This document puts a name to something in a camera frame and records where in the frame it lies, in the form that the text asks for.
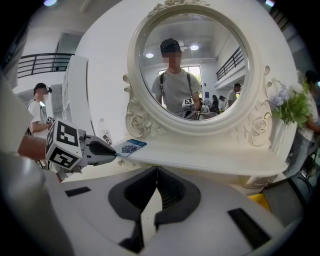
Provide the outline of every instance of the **railing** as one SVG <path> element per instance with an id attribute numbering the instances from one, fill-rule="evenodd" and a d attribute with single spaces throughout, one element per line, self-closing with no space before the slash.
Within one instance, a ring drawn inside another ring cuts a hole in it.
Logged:
<path id="1" fill-rule="evenodd" d="M 290 25 L 287 17 L 278 9 L 276 6 L 273 6 L 269 14 L 274 19 L 275 23 L 279 26 L 280 30 L 283 32 Z"/>
<path id="2" fill-rule="evenodd" d="M 18 65 L 18 78 L 48 72 L 64 72 L 71 53 L 41 53 L 22 56 Z"/>
<path id="3" fill-rule="evenodd" d="M 242 62 L 243 60 L 244 60 L 244 54 L 242 53 L 242 50 L 239 47 L 216 73 L 218 81 L 221 78 L 223 78 L 229 71 L 231 71 L 236 66 L 238 66 L 240 62 Z"/>

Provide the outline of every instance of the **round mirror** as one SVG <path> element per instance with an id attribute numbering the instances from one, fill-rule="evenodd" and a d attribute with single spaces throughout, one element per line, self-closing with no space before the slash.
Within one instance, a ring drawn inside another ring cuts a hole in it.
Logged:
<path id="1" fill-rule="evenodd" d="M 246 89 L 245 56 L 221 23 L 184 13 L 160 22 L 140 49 L 145 85 L 170 113 L 206 120 L 237 104 Z"/>

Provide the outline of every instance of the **balcony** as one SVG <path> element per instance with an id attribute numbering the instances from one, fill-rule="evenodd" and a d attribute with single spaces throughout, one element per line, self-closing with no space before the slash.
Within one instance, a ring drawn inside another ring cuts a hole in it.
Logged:
<path id="1" fill-rule="evenodd" d="M 226 76 L 235 67 L 239 66 L 243 60 L 244 54 L 242 53 L 242 50 L 239 47 L 216 73 L 218 81 L 222 79 L 224 76 Z"/>
<path id="2" fill-rule="evenodd" d="M 18 65 L 18 79 L 49 72 L 65 72 L 71 53 L 40 53 L 22 56 Z"/>

